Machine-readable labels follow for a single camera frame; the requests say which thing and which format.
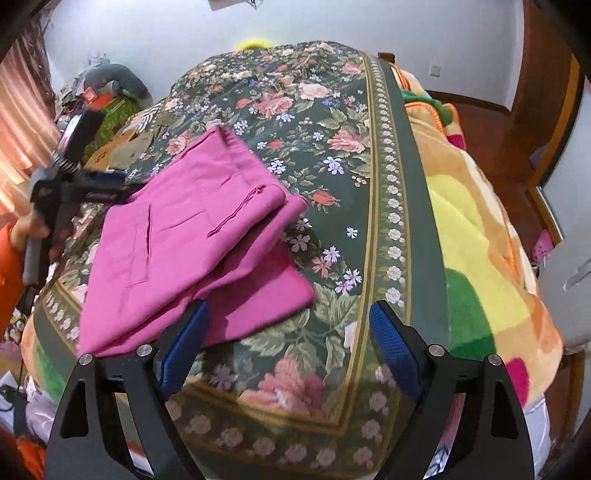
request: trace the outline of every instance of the fleece blanket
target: fleece blanket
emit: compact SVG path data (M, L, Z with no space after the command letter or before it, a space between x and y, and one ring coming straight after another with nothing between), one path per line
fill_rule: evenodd
M431 98L409 72L391 68L439 233L451 352L481 359L496 351L522 406L531 404L554 379L562 342L538 296L530 261L492 185L465 151L455 107Z

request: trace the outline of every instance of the wall outlet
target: wall outlet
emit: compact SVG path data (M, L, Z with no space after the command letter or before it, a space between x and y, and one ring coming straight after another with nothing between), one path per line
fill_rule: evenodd
M439 77L441 75L441 65L431 64L429 66L429 75L431 77Z

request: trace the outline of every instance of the pile of clothes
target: pile of clothes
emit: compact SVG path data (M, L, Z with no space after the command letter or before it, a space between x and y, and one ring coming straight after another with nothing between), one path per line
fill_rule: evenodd
M219 126L208 130L107 213L78 352L133 351L195 299L212 314L204 347L307 306L314 290L281 242L307 207L241 140Z

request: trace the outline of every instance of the floral bedspread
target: floral bedspread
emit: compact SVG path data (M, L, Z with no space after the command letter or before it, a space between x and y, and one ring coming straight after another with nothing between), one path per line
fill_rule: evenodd
M379 467L412 408L371 339L369 306L385 298L428 343L449 345L441 250L396 78L336 43L212 57L130 121L157 135L128 178L158 174L222 123L308 198L284 241L317 299L201 352L169 412L209 478L360 478ZM87 206L23 338L29 370L56 399L76 361L104 212ZM119 406L137 440L126 399Z

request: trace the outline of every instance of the pink curtain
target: pink curtain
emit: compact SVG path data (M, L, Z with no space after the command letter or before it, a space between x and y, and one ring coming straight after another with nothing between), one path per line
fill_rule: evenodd
M30 211L29 178L60 139L22 42L0 64L0 228Z

